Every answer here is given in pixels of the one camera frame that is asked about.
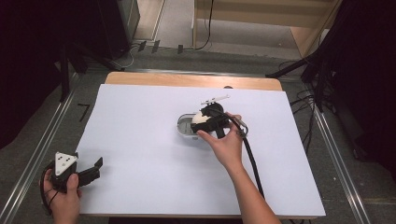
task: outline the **white object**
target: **white object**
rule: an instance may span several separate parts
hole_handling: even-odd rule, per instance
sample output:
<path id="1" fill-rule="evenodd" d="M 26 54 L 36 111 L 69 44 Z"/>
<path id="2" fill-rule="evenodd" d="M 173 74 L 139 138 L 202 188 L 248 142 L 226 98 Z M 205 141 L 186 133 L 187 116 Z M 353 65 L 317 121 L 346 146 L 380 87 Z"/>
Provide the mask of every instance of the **white object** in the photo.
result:
<path id="1" fill-rule="evenodd" d="M 83 187 L 81 214 L 146 217 L 238 216 L 233 182 L 202 139 L 178 133 L 196 99 L 233 96 L 226 111 L 242 115 L 266 201 L 281 217 L 325 216 L 300 135 L 283 91 L 102 85 L 78 144 L 78 168 L 106 160 Z M 243 150 L 243 163 L 254 175 Z"/>
<path id="2" fill-rule="evenodd" d="M 230 98 L 230 96 L 229 95 L 225 95 L 225 96 L 220 96 L 220 97 L 214 97 L 214 98 L 212 98 L 210 100 L 201 102 L 201 105 L 212 104 L 212 103 L 215 103 L 217 101 L 224 100 L 224 99 L 227 99 L 227 98 Z"/>
<path id="3" fill-rule="evenodd" d="M 208 119 L 209 119 L 208 116 L 203 116 L 203 115 L 202 115 L 202 112 L 199 111 L 198 113 L 196 113 L 196 114 L 194 115 L 194 117 L 192 118 L 191 123 L 204 123 L 204 122 L 206 122 Z"/>
<path id="4" fill-rule="evenodd" d="M 66 155 L 61 152 L 55 153 L 55 174 L 63 174 L 77 159 L 78 157 L 76 156 Z"/>

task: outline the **black tripod leg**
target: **black tripod leg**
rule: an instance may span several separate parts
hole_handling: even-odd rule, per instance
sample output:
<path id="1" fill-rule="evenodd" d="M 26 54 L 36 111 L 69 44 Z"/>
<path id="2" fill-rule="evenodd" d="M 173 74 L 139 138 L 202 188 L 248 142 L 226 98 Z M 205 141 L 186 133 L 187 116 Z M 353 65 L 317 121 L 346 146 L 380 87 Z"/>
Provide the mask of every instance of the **black tripod leg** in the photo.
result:
<path id="1" fill-rule="evenodd" d="M 92 51 L 90 51 L 89 49 L 73 43 L 73 47 L 76 48 L 77 50 L 79 50 L 80 52 L 86 54 L 87 56 L 93 58 L 94 60 L 96 60 L 97 62 L 99 62 L 101 65 L 103 65 L 104 67 L 108 68 L 110 71 L 120 71 L 119 69 L 116 69 L 116 67 L 114 66 L 114 64 L 106 61 L 104 58 L 96 55 L 95 53 L 93 53 Z"/>
<path id="2" fill-rule="evenodd" d="M 310 83 L 314 76 L 318 73 L 318 66 L 315 63 L 309 64 L 301 74 L 301 81 L 303 83 Z"/>
<path id="3" fill-rule="evenodd" d="M 301 59 L 300 61 L 296 62 L 296 63 L 292 63 L 291 65 L 285 67 L 284 69 L 277 71 L 273 74 L 268 74 L 265 75 L 266 77 L 271 77 L 271 78 L 278 78 L 278 77 L 282 77 L 285 76 L 287 73 L 293 71 L 294 69 L 297 69 L 307 63 L 310 63 L 311 60 L 315 57 L 315 53 L 308 55 L 306 58 Z"/>
<path id="4" fill-rule="evenodd" d="M 67 46 L 67 57 L 70 63 L 73 65 L 77 73 L 85 73 L 88 69 L 87 64 L 80 54 L 71 46 Z"/>
<path id="5" fill-rule="evenodd" d="M 61 46 L 61 74 L 62 74 L 62 95 L 60 102 L 63 102 L 70 91 L 69 86 L 69 67 L 67 63 L 66 45 Z"/>

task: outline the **black stand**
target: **black stand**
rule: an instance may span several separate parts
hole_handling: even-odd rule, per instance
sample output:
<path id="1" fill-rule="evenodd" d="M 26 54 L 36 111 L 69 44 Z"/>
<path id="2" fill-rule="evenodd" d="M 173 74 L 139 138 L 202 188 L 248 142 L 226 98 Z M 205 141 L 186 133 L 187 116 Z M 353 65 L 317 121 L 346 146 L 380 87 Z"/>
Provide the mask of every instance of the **black stand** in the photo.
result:
<path id="1" fill-rule="evenodd" d="M 348 15 L 355 7 L 355 4 L 357 4 L 357 1 L 353 4 L 346 4 L 345 2 L 341 4 L 332 28 L 314 53 L 278 72 L 265 76 L 279 78 L 307 64 L 301 75 L 301 80 L 303 83 L 311 83 L 314 77 L 318 75 L 318 82 L 314 88 L 314 102 L 319 111 L 322 112 L 321 101 L 326 79 L 331 78 L 332 65 L 339 60 L 339 49 L 343 49 L 347 45 L 347 36 L 352 36 L 353 34 L 353 29 L 346 29 L 346 27 L 353 27 L 353 25 L 350 25 Z"/>
<path id="2" fill-rule="evenodd" d="M 70 92 L 70 83 L 69 83 L 69 68 L 68 61 L 73 65 L 76 72 L 85 73 L 88 69 L 87 64 L 84 62 L 84 59 L 81 57 L 80 53 L 89 56 L 90 58 L 96 60 L 104 67 L 108 68 L 110 71 L 120 71 L 116 69 L 115 65 L 109 63 L 104 58 L 96 55 L 89 49 L 77 44 L 63 44 L 61 46 L 61 75 L 62 75 L 62 95 L 60 102 L 63 102 L 66 98 L 67 94 Z"/>

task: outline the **black cable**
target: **black cable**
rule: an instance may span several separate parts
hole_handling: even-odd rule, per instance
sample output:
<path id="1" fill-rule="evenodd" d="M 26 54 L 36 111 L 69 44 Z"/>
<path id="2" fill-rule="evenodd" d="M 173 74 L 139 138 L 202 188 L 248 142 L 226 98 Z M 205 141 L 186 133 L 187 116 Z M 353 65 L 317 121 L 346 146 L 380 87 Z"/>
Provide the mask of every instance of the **black cable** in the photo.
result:
<path id="1" fill-rule="evenodd" d="M 52 196 L 52 198 L 49 200 L 49 207 L 50 207 L 50 204 L 52 203 L 52 200 L 56 197 L 56 195 L 58 195 L 58 193 L 59 193 L 59 191 L 58 190 L 56 190 L 56 193 Z"/>
<path id="2" fill-rule="evenodd" d="M 295 105 L 295 104 L 297 104 L 297 103 L 299 103 L 299 102 L 301 102 L 301 101 L 303 101 L 303 100 L 305 100 L 307 98 L 313 98 L 313 97 L 314 97 L 314 95 L 307 95 L 304 98 L 299 98 L 298 100 L 290 102 L 290 106 Z"/>
<path id="3" fill-rule="evenodd" d="M 247 132 L 244 133 L 243 130 L 241 129 L 241 127 L 240 127 L 241 124 L 236 122 L 228 114 L 226 114 L 224 112 L 221 112 L 219 110 L 216 110 L 216 109 L 212 109 L 212 108 L 207 108 L 207 110 L 211 110 L 211 111 L 217 112 L 217 113 L 227 117 L 227 119 L 229 119 L 236 126 L 238 131 L 240 133 L 243 133 L 244 136 L 242 137 L 242 140 L 243 140 L 243 142 L 245 144 L 245 148 L 247 149 L 248 158 L 250 160 L 251 167 L 253 169 L 254 178 L 256 179 L 257 189 L 259 190 L 259 193 L 262 195 L 262 197 L 265 198 L 264 197 L 264 192 L 262 190 L 262 182 L 260 181 L 259 171 L 257 170 L 257 165 L 256 165 L 256 162 L 254 160 L 253 153 L 251 152 L 250 144 L 248 143 L 248 139 L 246 138 L 246 136 L 248 134 L 248 126 L 245 126 L 247 128 Z"/>
<path id="4" fill-rule="evenodd" d="M 41 202 L 43 203 L 44 208 L 46 209 L 46 214 L 48 216 L 52 215 L 52 210 L 50 209 L 50 205 L 47 203 L 47 198 L 46 198 L 46 193 L 44 192 L 44 178 L 46 176 L 46 172 L 49 169 L 52 169 L 55 166 L 55 161 L 50 162 L 45 168 L 43 173 L 41 174 L 41 178 L 40 178 L 40 194 L 41 194 Z"/>
<path id="5" fill-rule="evenodd" d="M 297 92 L 297 98 L 302 99 L 302 98 L 300 97 L 300 94 L 303 93 L 303 92 L 306 92 L 306 91 L 299 91 L 299 92 Z"/>
<path id="6" fill-rule="evenodd" d="M 303 144 L 305 143 L 306 137 L 308 137 L 308 143 L 305 146 L 305 155 L 308 155 L 308 149 L 311 144 L 311 139 L 312 139 L 312 128 L 314 125 L 314 115 L 315 115 L 315 103 L 312 104 L 312 113 L 311 113 L 311 118 L 309 119 L 309 129 L 308 133 L 306 134 Z"/>
<path id="7" fill-rule="evenodd" d="M 295 111 L 293 111 L 293 115 L 297 114 L 298 112 L 306 109 L 307 107 L 309 107 L 309 104 L 303 104 L 301 105 L 298 109 L 296 109 Z"/>
<path id="8" fill-rule="evenodd" d="M 297 61 L 295 61 L 295 60 L 292 60 L 292 61 L 285 61 L 285 62 L 283 62 L 283 63 L 280 63 L 278 66 L 277 66 L 277 69 L 280 71 L 281 69 L 280 69 L 280 67 L 283 65 L 283 64 L 285 64 L 285 63 L 296 63 Z"/>
<path id="9" fill-rule="evenodd" d="M 206 43 L 203 45 L 203 46 L 201 46 L 200 48 L 198 48 L 198 49 L 203 49 L 206 45 L 207 45 L 207 43 L 209 42 L 209 39 L 210 39 L 210 25 L 211 25 L 211 23 L 212 23 L 212 13 L 213 13 L 213 3 L 215 2 L 215 0 L 212 0 L 212 5 L 211 5 L 211 7 L 210 7 L 210 15 L 209 15 L 209 34 L 207 35 L 207 40 L 206 40 Z"/>

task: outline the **cable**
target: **cable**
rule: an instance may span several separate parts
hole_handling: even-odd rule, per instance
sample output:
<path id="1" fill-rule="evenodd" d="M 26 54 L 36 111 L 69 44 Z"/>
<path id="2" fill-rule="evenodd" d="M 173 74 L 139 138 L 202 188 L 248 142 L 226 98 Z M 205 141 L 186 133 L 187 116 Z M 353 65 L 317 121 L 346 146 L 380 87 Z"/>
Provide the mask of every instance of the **cable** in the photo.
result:
<path id="1" fill-rule="evenodd" d="M 312 139 L 312 127 L 314 125 L 314 115 L 315 115 L 315 103 L 312 102 L 312 113 L 311 113 L 311 118 L 309 119 L 309 129 L 308 129 L 308 133 L 306 134 L 304 140 L 303 140 L 303 144 L 305 143 L 306 137 L 308 137 L 308 143 L 306 144 L 305 147 L 305 155 L 308 155 L 308 149 L 309 149 L 309 145 L 311 144 L 311 139 Z"/>
<path id="2" fill-rule="evenodd" d="M 314 95 L 307 95 L 307 96 L 305 96 L 304 98 L 300 98 L 300 97 L 299 97 L 298 100 L 295 100 L 295 101 L 290 102 L 290 105 L 295 105 L 295 104 L 297 104 L 297 103 L 299 103 L 299 102 L 305 100 L 306 98 L 313 98 L 313 97 L 314 97 Z"/>
<path id="3" fill-rule="evenodd" d="M 209 42 L 209 39 L 210 39 L 210 25 L 211 25 L 211 23 L 212 23 L 212 13 L 213 13 L 213 3 L 215 2 L 215 0 L 212 0 L 212 5 L 211 5 L 211 7 L 210 7 L 210 15 L 209 15 L 209 34 L 207 35 L 207 40 L 206 40 L 206 43 L 203 45 L 203 46 L 201 46 L 200 48 L 198 48 L 198 49 L 203 49 L 206 45 L 207 45 L 207 43 Z"/>
<path id="4" fill-rule="evenodd" d="M 43 203 L 43 206 L 46 210 L 46 214 L 48 216 L 52 215 L 52 210 L 50 209 L 50 202 L 52 202 L 53 198 L 55 198 L 56 194 L 52 197 L 49 203 L 47 203 L 47 198 L 46 198 L 46 193 L 44 192 L 44 178 L 46 176 L 46 172 L 49 169 L 52 169 L 55 166 L 55 161 L 52 161 L 50 164 L 48 164 L 45 168 L 43 173 L 41 174 L 40 178 L 40 194 L 41 194 L 41 202 Z"/>
<path id="5" fill-rule="evenodd" d="M 248 143 L 248 139 L 247 139 L 248 126 L 245 123 L 243 123 L 243 126 L 247 129 L 247 132 L 244 133 L 244 131 L 240 127 L 241 123 L 238 123 L 237 121 L 235 121 L 234 118 L 230 117 L 228 114 L 221 112 L 219 110 L 216 110 L 216 109 L 212 109 L 212 108 L 207 108 L 207 110 L 211 110 L 211 111 L 214 111 L 216 113 L 219 113 L 219 114 L 225 116 L 227 119 L 229 119 L 236 126 L 236 128 L 238 129 L 238 131 L 240 133 L 243 133 L 242 140 L 245 144 L 245 148 L 247 149 L 248 158 L 250 160 L 251 167 L 253 169 L 254 178 L 256 179 L 257 189 L 259 190 L 259 193 L 262 195 L 262 197 L 265 198 L 264 192 L 262 190 L 262 182 L 260 181 L 259 171 L 257 170 L 257 165 L 254 160 L 254 156 L 253 156 L 253 153 L 251 152 L 250 144 Z"/>
<path id="6" fill-rule="evenodd" d="M 208 32 L 208 29 L 207 29 L 207 26 L 206 26 L 206 11 L 205 11 L 205 15 L 204 15 L 204 25 L 205 25 L 206 31 Z M 212 43 L 212 41 L 210 41 L 210 47 L 208 49 L 206 49 L 206 50 L 210 50 L 212 48 L 212 46 L 213 46 L 213 43 Z"/>
<path id="7" fill-rule="evenodd" d="M 309 104 L 303 104 L 301 105 L 297 110 L 293 111 L 293 115 L 297 114 L 298 112 L 306 109 L 307 107 L 309 107 Z"/>
<path id="8" fill-rule="evenodd" d="M 281 70 L 280 67 L 281 67 L 283 64 L 285 64 L 285 63 L 295 63 L 295 62 L 297 62 L 297 61 L 295 61 L 295 60 L 292 60 L 292 61 L 285 61 L 285 62 L 283 62 L 283 63 L 280 63 L 280 64 L 277 66 L 277 69 L 280 71 L 280 70 Z"/>
<path id="9" fill-rule="evenodd" d="M 118 66 L 120 68 L 127 68 L 127 67 L 131 66 L 134 63 L 134 55 L 132 55 L 132 50 L 136 49 L 137 47 L 138 47 L 138 45 L 132 44 L 132 47 L 129 50 L 129 54 L 131 55 L 132 60 L 131 60 L 131 62 L 128 65 L 121 65 L 119 63 L 116 63 L 115 61 L 111 61 L 111 63 L 114 63 L 116 66 Z"/>
<path id="10" fill-rule="evenodd" d="M 59 193 L 59 191 L 58 190 L 56 190 L 56 193 L 52 196 L 52 198 L 49 200 L 49 207 L 50 207 L 50 204 L 52 203 L 52 200 L 56 197 L 56 195 L 58 195 L 58 193 Z"/>

